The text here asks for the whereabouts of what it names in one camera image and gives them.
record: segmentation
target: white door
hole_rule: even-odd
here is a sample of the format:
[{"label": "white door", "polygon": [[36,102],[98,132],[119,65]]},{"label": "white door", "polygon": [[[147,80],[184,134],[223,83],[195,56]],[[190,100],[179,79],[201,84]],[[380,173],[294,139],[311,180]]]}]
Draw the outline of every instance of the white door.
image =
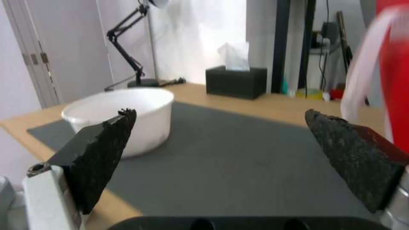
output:
[{"label": "white door", "polygon": [[40,57],[40,43],[35,36],[24,0],[3,0],[3,5],[9,17],[11,27],[13,28],[41,107],[47,108],[59,104],[53,85],[53,79],[49,75],[47,65],[42,62]]},{"label": "white door", "polygon": [[48,55],[60,103],[112,84],[96,0],[24,0]]}]

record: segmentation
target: screw hole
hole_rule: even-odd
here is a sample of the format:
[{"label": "screw hole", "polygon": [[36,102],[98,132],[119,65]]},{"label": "screw hole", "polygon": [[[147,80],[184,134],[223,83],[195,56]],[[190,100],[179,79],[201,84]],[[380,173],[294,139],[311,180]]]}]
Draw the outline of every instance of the screw hole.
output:
[{"label": "screw hole", "polygon": [[213,223],[206,219],[197,219],[193,222],[190,230],[215,230]]},{"label": "screw hole", "polygon": [[310,230],[310,228],[299,219],[289,219],[284,224],[284,230]]},{"label": "screw hole", "polygon": [[36,164],[36,165],[34,165],[33,166],[33,168],[32,168],[32,171],[38,171],[38,170],[41,170],[41,169],[43,169],[44,168],[44,165],[43,164]]}]

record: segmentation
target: lamp head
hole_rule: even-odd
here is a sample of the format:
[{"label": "lamp head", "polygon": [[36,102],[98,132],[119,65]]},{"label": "lamp head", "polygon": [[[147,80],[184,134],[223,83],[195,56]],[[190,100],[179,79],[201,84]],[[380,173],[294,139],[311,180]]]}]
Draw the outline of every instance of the lamp head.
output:
[{"label": "lamp head", "polygon": [[168,4],[169,0],[149,0],[149,2],[157,8],[162,8]]}]

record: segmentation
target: lamp base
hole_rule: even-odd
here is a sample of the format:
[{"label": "lamp base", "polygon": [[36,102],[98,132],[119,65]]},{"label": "lamp base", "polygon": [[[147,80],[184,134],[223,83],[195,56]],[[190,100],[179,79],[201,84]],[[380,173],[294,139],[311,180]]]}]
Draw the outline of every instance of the lamp base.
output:
[{"label": "lamp base", "polygon": [[141,84],[137,85],[136,81],[128,82],[128,88],[136,87],[159,87],[159,82],[156,79],[141,79]]}]

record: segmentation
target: lamp arm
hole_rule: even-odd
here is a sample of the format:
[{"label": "lamp arm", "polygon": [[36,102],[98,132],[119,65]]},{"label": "lamp arm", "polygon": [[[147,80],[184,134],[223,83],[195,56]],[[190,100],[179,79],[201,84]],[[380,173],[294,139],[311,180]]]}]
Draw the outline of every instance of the lamp arm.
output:
[{"label": "lamp arm", "polygon": [[[149,9],[148,5],[140,4],[139,7],[137,7],[134,11],[132,11],[126,18],[124,18],[120,23],[118,23],[113,29],[109,30],[107,32],[107,34],[106,34],[107,37],[108,37],[108,40],[114,45],[114,47],[118,50],[118,52],[124,57],[126,62],[128,62],[128,64],[135,71],[136,84],[137,85],[139,85],[141,83],[141,76],[145,75],[145,73],[143,72],[143,66],[141,65],[141,63],[139,63],[137,60],[135,60],[132,56],[130,56],[126,52],[126,50],[118,42],[118,37],[121,36],[123,33],[125,33],[133,25],[138,23],[141,19],[146,17],[148,9]],[[128,22],[137,13],[140,13],[141,15],[139,17],[137,17],[136,19],[134,19],[128,25],[123,26],[126,22]],[[117,85],[117,83],[106,87],[105,91],[112,90],[112,87],[115,86],[115,85]]]}]

